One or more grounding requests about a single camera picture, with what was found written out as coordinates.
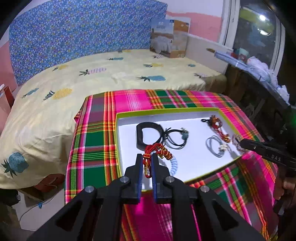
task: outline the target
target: table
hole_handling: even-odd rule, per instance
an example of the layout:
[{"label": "table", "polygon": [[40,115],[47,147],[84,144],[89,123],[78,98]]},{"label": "table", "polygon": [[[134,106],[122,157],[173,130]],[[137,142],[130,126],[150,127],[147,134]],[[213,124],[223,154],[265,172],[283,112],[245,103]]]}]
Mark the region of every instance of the table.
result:
[{"label": "table", "polygon": [[[181,107],[218,107],[243,138],[262,141],[242,110],[227,96],[211,92],[173,90],[124,90],[88,96],[78,115],[70,152],[65,202],[84,187],[102,187],[118,177],[115,144],[116,113]],[[249,224],[268,239],[277,225],[272,197],[277,167],[248,152],[235,163],[203,179],[193,187],[208,185]],[[123,208],[120,240],[172,240],[170,205],[155,205],[150,193],[139,205]]]}]

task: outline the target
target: cardboard box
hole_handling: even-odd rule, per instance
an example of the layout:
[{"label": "cardboard box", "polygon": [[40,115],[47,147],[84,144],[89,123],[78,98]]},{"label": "cardboard box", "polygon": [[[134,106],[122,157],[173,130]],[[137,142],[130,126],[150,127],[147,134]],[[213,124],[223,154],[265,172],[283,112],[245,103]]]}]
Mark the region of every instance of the cardboard box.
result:
[{"label": "cardboard box", "polygon": [[185,57],[189,23],[173,19],[151,20],[150,50],[169,58]]}]

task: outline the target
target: blue floral fabric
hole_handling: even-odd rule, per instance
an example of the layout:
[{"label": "blue floral fabric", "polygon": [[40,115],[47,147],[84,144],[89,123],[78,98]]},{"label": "blue floral fabric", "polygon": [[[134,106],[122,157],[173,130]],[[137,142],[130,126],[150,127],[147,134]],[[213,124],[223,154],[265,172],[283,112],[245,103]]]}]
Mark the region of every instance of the blue floral fabric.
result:
[{"label": "blue floral fabric", "polygon": [[18,85],[82,56],[149,49],[150,21],[165,18],[166,9],[154,0],[51,0],[32,8],[9,29]]}]

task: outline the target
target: silver bolt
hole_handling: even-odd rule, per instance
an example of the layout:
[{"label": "silver bolt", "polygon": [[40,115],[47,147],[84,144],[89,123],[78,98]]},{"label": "silver bolt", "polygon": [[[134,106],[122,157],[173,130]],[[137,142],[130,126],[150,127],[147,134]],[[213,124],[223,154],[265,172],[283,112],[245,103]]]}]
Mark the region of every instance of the silver bolt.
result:
[{"label": "silver bolt", "polygon": [[207,185],[203,185],[203,186],[200,187],[200,190],[202,192],[208,192],[210,190],[210,188]]},{"label": "silver bolt", "polygon": [[120,181],[121,181],[122,183],[127,183],[127,182],[129,181],[129,178],[126,177],[126,176],[123,176],[123,177],[120,178]]},{"label": "silver bolt", "polygon": [[84,189],[86,192],[89,192],[89,193],[91,193],[91,192],[93,192],[94,191],[94,187],[93,186],[87,186],[87,187],[85,187],[85,189]]},{"label": "silver bolt", "polygon": [[165,178],[165,180],[166,180],[168,183],[172,183],[175,179],[174,179],[174,177],[172,177],[172,176],[167,176],[167,177]]}]

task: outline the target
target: white tray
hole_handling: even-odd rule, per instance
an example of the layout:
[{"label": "white tray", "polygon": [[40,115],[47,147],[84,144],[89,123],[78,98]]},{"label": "white tray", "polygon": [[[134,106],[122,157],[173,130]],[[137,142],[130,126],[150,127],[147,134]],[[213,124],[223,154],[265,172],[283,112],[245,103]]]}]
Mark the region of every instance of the white tray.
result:
[{"label": "white tray", "polygon": [[[238,133],[218,108],[178,108],[118,113],[116,143],[120,174],[124,175],[126,168],[135,164],[138,153],[144,153],[136,147],[136,126],[141,122],[155,122],[164,130],[170,127],[172,129],[183,127],[189,131],[189,138],[183,149],[168,148],[178,161],[178,170],[174,176],[183,182],[192,181],[233,162],[241,156],[241,153],[232,143],[228,144],[232,154],[226,151],[221,158],[214,156],[205,145],[208,137],[217,135],[207,123],[201,121],[203,118],[208,119],[211,115],[221,119],[223,133],[228,133],[230,137]],[[180,133],[171,133],[170,136],[176,143],[183,143]],[[159,133],[155,129],[143,129],[144,143],[153,144],[158,138]],[[218,152],[218,142],[213,140],[212,144],[214,151]],[[159,158],[159,162],[170,170],[170,161]],[[152,189],[152,179],[147,179],[143,174],[142,191],[150,189]]]}]

